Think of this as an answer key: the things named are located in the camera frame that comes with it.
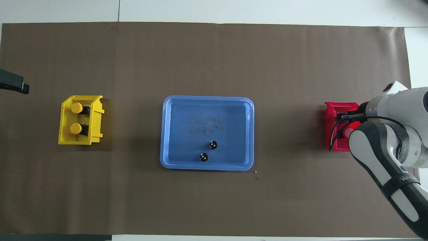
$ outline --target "blue plastic tray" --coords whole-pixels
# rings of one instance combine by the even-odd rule
[[[211,150],[210,141],[218,148]],[[208,160],[199,159],[201,153]],[[248,98],[169,96],[160,162],[171,169],[246,171],[254,163],[254,104]]]

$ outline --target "yellow cap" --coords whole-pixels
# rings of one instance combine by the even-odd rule
[[[70,132],[77,135],[82,131],[82,126],[79,123],[73,123],[70,126]]]
[[[75,114],[79,114],[83,111],[83,106],[79,102],[75,102],[71,105],[71,111]]]

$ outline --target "yellow plastic bin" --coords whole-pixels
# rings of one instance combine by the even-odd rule
[[[91,145],[100,142],[102,95],[72,95],[61,105],[58,144]]]

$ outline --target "brown paper sheet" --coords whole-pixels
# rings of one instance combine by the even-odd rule
[[[403,28],[3,24],[0,232],[415,237],[350,153],[324,147],[325,101],[410,86]],[[58,145],[61,102],[103,95],[101,142]],[[255,104],[247,172],[159,162],[169,95]]]

